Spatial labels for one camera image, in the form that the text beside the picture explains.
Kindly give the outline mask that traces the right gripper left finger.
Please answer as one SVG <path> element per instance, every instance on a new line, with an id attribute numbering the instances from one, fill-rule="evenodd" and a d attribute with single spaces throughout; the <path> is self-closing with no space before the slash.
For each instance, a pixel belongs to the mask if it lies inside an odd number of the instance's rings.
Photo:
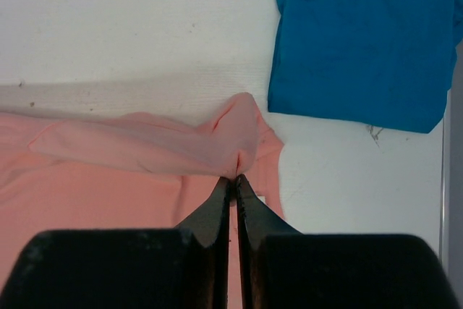
<path id="1" fill-rule="evenodd" d="M 187 246 L 182 304 L 226 308 L 231 182 L 219 178 L 203 204 L 177 224 Z"/>

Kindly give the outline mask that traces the pink t shirt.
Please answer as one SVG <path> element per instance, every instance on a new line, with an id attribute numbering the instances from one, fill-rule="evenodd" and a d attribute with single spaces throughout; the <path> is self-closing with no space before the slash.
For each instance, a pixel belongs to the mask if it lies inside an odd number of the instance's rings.
<path id="1" fill-rule="evenodd" d="M 185 308 L 177 224 L 219 178 L 245 175 L 282 217 L 282 142 L 248 93 L 193 127 L 147 113 L 115 119 L 1 115 L 1 306 Z M 242 307 L 230 211 L 228 308 Z"/>

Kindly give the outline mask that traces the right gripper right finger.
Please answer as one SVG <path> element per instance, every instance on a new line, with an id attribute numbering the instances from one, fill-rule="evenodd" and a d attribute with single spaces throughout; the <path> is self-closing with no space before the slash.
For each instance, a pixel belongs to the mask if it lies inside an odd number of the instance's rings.
<path id="1" fill-rule="evenodd" d="M 300 235 L 263 203 L 245 175 L 235 180 L 243 308 L 275 308 L 288 261 L 281 252 Z"/>

